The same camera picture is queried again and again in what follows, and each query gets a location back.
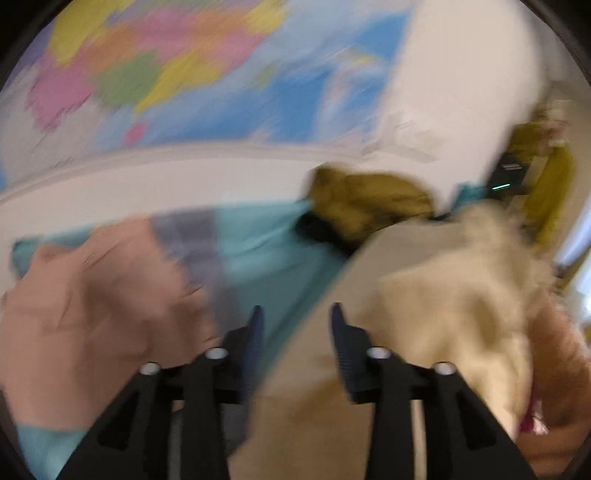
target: cream fleece blanket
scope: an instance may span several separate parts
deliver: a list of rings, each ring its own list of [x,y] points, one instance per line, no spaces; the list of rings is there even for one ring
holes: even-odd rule
[[[406,222],[375,235],[261,388],[252,436],[230,463],[232,478],[363,478],[372,406],[350,404],[341,385],[329,330],[335,301],[351,324],[407,361],[454,362],[515,437],[531,384],[525,311],[538,272],[502,213],[488,205],[458,223]],[[424,443],[416,437],[421,478]]]

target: metal screw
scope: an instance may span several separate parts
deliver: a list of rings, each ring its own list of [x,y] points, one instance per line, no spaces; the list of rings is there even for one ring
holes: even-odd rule
[[[210,360],[221,360],[228,356],[228,351],[222,347],[210,348],[205,352],[205,356]]]
[[[162,370],[162,367],[156,362],[148,362],[139,368],[139,373],[142,375],[155,375]]]
[[[445,377],[457,372],[456,366],[451,362],[439,362],[433,368],[439,375],[444,375]]]
[[[372,346],[367,350],[367,356],[374,360],[386,360],[392,356],[392,352],[383,346]]]

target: blue fabric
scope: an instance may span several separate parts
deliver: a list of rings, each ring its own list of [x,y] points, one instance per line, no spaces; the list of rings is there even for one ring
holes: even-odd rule
[[[261,375],[273,366],[346,261],[332,247],[294,232],[296,220],[309,208],[308,202],[242,205],[152,218],[163,248],[191,272],[192,282],[215,284],[215,312],[216,305],[232,306],[225,312],[233,316],[227,322],[243,322],[255,305],[265,309]],[[40,243],[75,248],[92,229],[19,240],[12,249],[13,266],[22,277]],[[55,480],[85,434],[25,425],[18,425],[17,432],[25,460],[38,480]]]

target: pink fabric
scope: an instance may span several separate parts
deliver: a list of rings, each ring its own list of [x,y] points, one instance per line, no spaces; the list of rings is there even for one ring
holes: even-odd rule
[[[530,403],[527,405],[527,411],[519,427],[521,433],[534,433],[536,435],[546,435],[548,428],[542,421],[541,402],[535,392],[535,385],[532,381],[530,392]]]
[[[217,342],[204,291],[148,220],[129,220],[37,249],[4,298],[0,384],[17,423],[85,429],[144,362],[182,365]]]

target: beige fabric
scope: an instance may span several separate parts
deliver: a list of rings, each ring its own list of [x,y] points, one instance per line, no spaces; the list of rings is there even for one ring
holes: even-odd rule
[[[393,226],[354,257],[258,394],[252,437],[231,460],[232,478],[363,478],[372,407],[351,405],[341,386],[328,318],[335,301],[343,303],[349,321],[367,329],[375,343],[403,351],[418,363],[458,362],[513,433],[516,415],[525,411],[528,400],[523,394],[530,379],[522,328],[535,272],[512,235],[503,231],[503,238],[491,237],[504,223],[484,210],[466,214],[463,224],[411,221]],[[488,232],[482,231],[487,226]],[[510,292],[515,288],[519,293]],[[476,325],[467,325],[470,320]],[[453,330],[446,323],[454,324]],[[465,340],[454,343],[452,335],[464,335],[462,326]],[[492,350],[498,347],[495,356]],[[428,352],[422,354],[423,348]],[[478,360],[473,373],[469,359]],[[494,365],[494,375],[484,371],[485,359]],[[500,382],[509,387],[495,395],[492,389]],[[422,477],[421,442],[416,460],[417,476]]]
[[[17,423],[85,429],[141,364],[185,364],[216,341],[207,295],[147,219],[128,220],[36,250],[4,299],[0,383]]]

